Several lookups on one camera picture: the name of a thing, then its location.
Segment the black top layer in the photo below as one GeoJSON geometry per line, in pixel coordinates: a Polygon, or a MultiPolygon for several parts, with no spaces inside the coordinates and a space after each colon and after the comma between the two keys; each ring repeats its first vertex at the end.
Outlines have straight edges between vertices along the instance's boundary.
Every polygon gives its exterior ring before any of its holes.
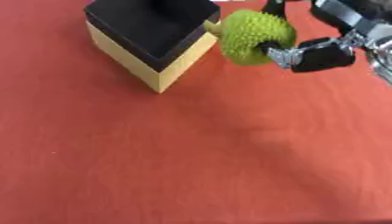
{"type": "Polygon", "coordinates": [[[87,21],[157,72],[163,71],[205,30],[220,7],[209,0],[96,0],[87,21]]]}

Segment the box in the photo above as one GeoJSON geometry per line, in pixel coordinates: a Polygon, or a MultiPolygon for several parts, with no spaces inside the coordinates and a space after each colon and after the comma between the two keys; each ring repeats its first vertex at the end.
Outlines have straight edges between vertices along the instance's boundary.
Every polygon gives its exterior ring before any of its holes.
{"type": "Polygon", "coordinates": [[[214,45],[202,24],[221,16],[209,0],[96,0],[85,12],[95,44],[158,93],[214,45]]]}

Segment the red tablecloth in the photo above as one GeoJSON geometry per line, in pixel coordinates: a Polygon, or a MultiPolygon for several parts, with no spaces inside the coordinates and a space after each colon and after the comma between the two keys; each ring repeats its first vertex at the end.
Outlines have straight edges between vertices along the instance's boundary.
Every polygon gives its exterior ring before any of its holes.
{"type": "MultiPolygon", "coordinates": [[[[392,218],[392,88],[362,53],[292,74],[216,46],[157,95],[91,44],[85,3],[2,1],[1,224],[392,218]]],[[[301,40],[336,33],[307,8],[301,40]]]]}

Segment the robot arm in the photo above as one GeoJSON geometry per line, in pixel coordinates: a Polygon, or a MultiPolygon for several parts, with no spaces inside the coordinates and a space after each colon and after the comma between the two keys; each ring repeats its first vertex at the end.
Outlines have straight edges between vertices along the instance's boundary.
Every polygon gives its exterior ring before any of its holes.
{"type": "MultiPolygon", "coordinates": [[[[349,67],[355,62],[355,48],[367,53],[374,71],[392,83],[392,24],[362,16],[344,0],[312,0],[311,13],[340,30],[340,38],[319,38],[283,49],[276,42],[261,43],[259,48],[281,68],[305,73],[349,67]]],[[[283,0],[270,0],[263,11],[284,16],[283,0]]]]}

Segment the green spiky fruit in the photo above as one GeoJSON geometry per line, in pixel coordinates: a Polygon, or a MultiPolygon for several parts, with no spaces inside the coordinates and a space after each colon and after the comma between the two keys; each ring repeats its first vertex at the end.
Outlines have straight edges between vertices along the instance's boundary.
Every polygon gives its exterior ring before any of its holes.
{"type": "Polygon", "coordinates": [[[276,41],[284,48],[295,45],[297,32],[280,17],[253,10],[238,10],[222,23],[220,48],[235,64],[254,66],[271,62],[256,48],[265,41],[276,41]]]}

